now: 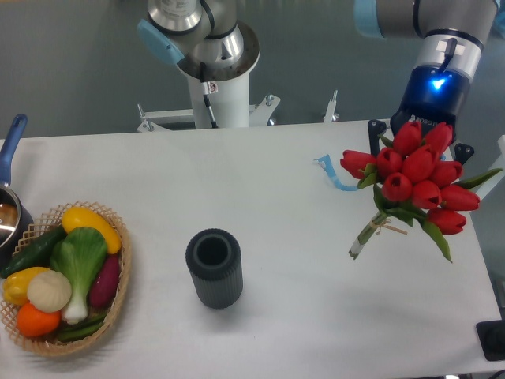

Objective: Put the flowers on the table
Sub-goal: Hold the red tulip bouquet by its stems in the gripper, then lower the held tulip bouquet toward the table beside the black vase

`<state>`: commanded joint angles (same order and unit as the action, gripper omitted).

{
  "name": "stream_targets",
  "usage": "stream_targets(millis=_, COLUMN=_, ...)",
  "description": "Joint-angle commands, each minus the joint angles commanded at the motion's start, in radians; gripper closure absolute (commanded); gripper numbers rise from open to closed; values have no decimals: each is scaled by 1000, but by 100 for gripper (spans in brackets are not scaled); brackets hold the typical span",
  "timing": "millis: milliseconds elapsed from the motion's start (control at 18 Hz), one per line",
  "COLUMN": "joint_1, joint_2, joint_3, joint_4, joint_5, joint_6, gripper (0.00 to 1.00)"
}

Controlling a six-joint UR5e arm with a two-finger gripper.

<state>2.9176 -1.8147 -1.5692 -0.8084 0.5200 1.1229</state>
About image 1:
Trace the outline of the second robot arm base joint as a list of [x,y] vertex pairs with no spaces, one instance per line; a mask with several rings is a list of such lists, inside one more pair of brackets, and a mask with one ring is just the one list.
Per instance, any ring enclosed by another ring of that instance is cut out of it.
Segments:
[[198,81],[230,81],[260,57],[255,32],[238,20],[236,1],[149,1],[137,34],[158,60]]

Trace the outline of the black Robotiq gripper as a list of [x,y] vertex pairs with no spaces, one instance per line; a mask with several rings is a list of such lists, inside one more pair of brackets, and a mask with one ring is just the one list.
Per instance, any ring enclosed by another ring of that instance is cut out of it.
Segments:
[[[407,122],[418,121],[421,133],[427,134],[441,122],[456,128],[456,121],[470,89],[467,77],[455,71],[440,73],[435,66],[418,66],[407,83],[398,110],[391,116],[390,126],[396,135]],[[370,153],[380,153],[380,136],[387,124],[378,119],[367,123]],[[454,145],[454,161],[466,163],[474,155],[471,145],[461,142]]]

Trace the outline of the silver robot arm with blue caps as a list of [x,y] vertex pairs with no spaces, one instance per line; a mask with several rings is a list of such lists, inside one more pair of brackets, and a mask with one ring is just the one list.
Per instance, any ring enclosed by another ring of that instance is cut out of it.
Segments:
[[356,1],[357,30],[367,37],[415,38],[422,41],[398,110],[390,127],[397,134],[408,121],[423,133],[445,122],[455,126],[500,1]]

